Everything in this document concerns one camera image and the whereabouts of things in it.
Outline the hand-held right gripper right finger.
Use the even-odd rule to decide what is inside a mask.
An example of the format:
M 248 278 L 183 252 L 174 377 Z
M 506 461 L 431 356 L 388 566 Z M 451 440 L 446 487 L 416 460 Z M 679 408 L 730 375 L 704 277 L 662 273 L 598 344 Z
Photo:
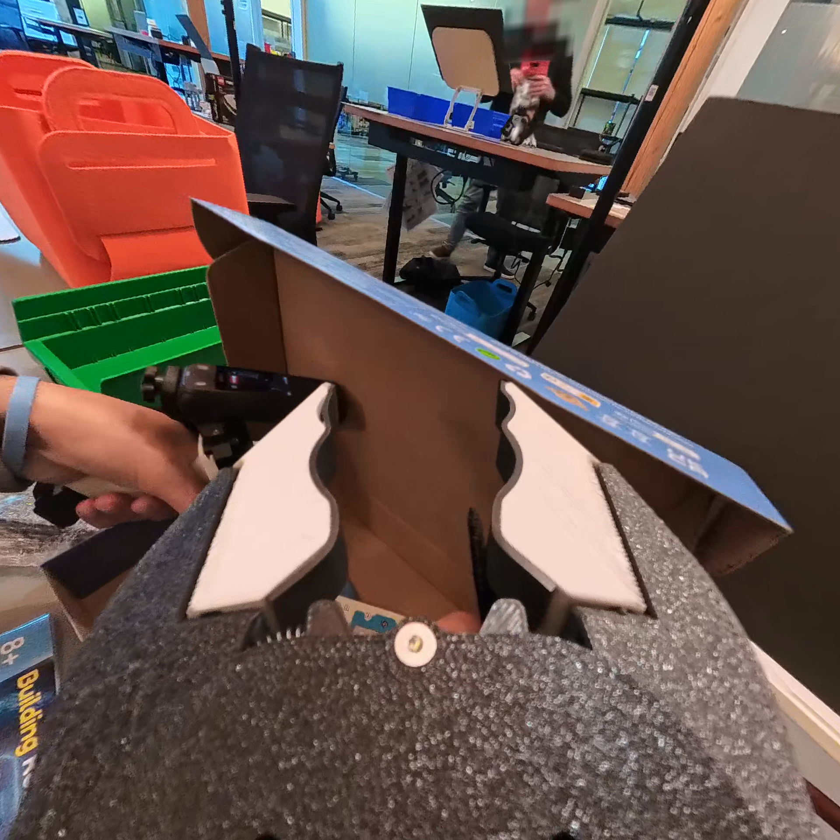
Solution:
M 560 635 L 577 607 L 643 615 L 644 588 L 601 463 L 519 385 L 499 384 L 490 514 L 490 593 L 521 604 L 528 629 Z

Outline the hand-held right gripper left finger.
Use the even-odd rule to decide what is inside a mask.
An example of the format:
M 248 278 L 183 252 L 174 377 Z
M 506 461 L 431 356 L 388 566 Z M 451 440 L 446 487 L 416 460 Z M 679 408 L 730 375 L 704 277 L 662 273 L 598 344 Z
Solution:
M 336 386 L 320 384 L 237 462 L 187 618 L 256 613 L 286 632 L 341 594 L 348 553 L 329 490 L 338 402 Z

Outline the small blue leaflet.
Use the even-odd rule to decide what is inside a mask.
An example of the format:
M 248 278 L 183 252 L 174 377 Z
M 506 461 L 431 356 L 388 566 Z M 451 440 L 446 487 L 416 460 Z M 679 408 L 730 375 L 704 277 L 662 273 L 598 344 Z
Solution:
M 397 629 L 405 617 L 355 599 L 340 595 L 335 599 L 352 634 L 387 634 Z

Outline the blue robot kit box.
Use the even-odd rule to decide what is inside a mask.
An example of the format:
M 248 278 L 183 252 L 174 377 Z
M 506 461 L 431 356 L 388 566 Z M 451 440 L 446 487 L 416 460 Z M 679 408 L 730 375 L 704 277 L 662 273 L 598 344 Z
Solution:
M 240 471 L 189 616 L 338 594 L 435 615 L 652 610 L 613 467 L 713 576 L 791 533 L 740 467 L 278 227 L 192 200 L 227 365 L 148 371 L 148 417 Z

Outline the wooden top desk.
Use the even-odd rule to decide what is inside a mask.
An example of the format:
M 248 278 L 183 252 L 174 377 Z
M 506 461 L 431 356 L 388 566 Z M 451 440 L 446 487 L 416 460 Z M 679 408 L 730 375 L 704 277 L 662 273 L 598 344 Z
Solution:
M 393 284 L 396 278 L 409 161 L 420 161 L 441 171 L 475 177 L 487 184 L 517 191 L 526 187 L 531 175 L 556 177 L 570 173 L 599 179 L 609 175 L 612 169 L 609 164 L 540 148 L 515 146 L 357 103 L 345 102 L 343 112 L 369 123 L 367 141 L 370 146 L 395 154 L 382 270 L 382 279 L 388 284 Z
M 598 196 L 587 195 L 584 197 L 574 197 L 570 194 L 551 193 L 547 196 L 546 204 L 554 209 L 558 209 L 573 217 L 589 219 L 597 205 Z M 609 210 L 605 219 L 604 225 L 609 228 L 618 228 L 624 219 L 629 214 L 633 205 L 627 206 L 620 203 L 614 203 Z

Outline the desk stand with black board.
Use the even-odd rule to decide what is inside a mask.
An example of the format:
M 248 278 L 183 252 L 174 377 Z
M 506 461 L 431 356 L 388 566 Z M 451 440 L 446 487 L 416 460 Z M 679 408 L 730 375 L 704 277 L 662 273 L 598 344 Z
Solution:
M 444 126 L 463 133 L 476 130 L 476 115 L 484 98 L 512 93 L 506 58 L 504 18 L 497 7 L 422 4 L 441 78 L 452 90 Z M 474 97 L 465 125 L 455 125 L 455 105 L 462 93 Z

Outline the person's left hand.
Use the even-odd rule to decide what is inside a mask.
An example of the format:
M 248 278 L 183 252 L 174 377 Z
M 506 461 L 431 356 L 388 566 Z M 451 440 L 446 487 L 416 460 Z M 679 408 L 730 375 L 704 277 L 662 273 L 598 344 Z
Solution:
M 207 485 L 197 450 L 194 436 L 162 413 L 43 382 L 29 415 L 23 477 L 64 486 L 90 477 L 121 488 L 77 505 L 79 519 L 97 529 L 163 521 Z

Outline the green plastic bin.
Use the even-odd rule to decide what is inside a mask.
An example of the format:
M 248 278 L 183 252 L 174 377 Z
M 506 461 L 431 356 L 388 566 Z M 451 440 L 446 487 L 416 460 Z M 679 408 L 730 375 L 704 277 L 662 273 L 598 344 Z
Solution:
M 24 347 L 62 385 L 141 403 L 151 366 L 227 362 L 205 266 L 20 297 L 12 306 Z

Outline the blue wristband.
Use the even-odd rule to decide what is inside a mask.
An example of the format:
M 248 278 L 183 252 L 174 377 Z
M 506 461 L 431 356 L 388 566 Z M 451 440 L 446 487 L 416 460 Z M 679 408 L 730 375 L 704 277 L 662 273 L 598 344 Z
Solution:
M 15 380 L 8 397 L 3 419 L 1 460 L 3 476 L 13 486 L 24 484 L 29 422 L 40 380 L 22 376 Z

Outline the black backpack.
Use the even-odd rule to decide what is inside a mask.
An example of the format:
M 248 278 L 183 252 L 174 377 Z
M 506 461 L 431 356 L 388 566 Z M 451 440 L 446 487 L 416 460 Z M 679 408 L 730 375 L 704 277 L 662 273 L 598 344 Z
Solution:
M 446 259 L 419 256 L 409 259 L 398 272 L 401 286 L 409 293 L 426 297 L 447 296 L 462 283 L 457 266 Z

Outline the blue felt basket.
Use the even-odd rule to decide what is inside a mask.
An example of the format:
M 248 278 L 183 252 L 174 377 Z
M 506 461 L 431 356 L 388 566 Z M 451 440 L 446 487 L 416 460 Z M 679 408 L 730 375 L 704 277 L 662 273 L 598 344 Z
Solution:
M 506 327 L 518 286 L 504 279 L 470 280 L 449 292 L 444 312 L 498 340 Z

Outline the black office chair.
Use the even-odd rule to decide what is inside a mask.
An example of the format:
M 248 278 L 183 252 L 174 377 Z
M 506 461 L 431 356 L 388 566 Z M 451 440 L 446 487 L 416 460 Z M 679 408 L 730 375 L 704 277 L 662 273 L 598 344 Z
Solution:
M 250 214 L 316 245 L 319 195 L 341 100 L 343 64 L 248 45 L 235 136 Z
M 559 245 L 568 220 L 567 213 L 551 208 L 544 227 L 534 230 L 498 214 L 474 211 L 465 216 L 465 229 L 488 245 L 485 272 L 494 277 L 512 277 L 512 269 L 505 268 L 505 259 L 509 256 L 520 259 L 530 253 L 528 267 L 534 267 L 538 277 L 545 257 Z

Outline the blue plastic bin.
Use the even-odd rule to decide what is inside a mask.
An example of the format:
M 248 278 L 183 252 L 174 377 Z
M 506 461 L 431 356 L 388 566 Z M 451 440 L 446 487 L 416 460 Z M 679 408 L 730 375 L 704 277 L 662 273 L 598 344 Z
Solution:
M 444 125 L 448 109 L 449 100 L 399 87 L 387 88 L 387 110 L 395 115 L 420 122 Z M 470 104 L 457 101 L 451 121 L 447 123 L 447 126 L 457 130 L 466 130 L 472 110 Z M 470 131 L 492 140 L 499 140 L 508 120 L 509 115 L 506 112 L 478 107 L 473 116 Z

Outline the black floor stand pole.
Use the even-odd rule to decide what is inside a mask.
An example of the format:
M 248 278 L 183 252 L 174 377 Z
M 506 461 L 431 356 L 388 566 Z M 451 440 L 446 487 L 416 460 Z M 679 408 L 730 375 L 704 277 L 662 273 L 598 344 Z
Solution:
M 627 175 L 637 158 L 670 83 L 676 75 L 679 64 L 708 6 L 708 1 L 688 1 L 686 3 L 684 12 L 675 26 L 644 99 L 637 107 L 636 114 L 616 155 L 600 197 L 597 199 L 590 217 L 585 221 L 584 230 L 578 244 L 573 249 L 562 276 L 549 298 L 530 342 L 526 346 L 527 355 L 534 353 L 577 286 L 588 259 L 594 253 L 595 246 L 606 229 L 606 219 L 613 208 L 615 199 L 623 189 Z

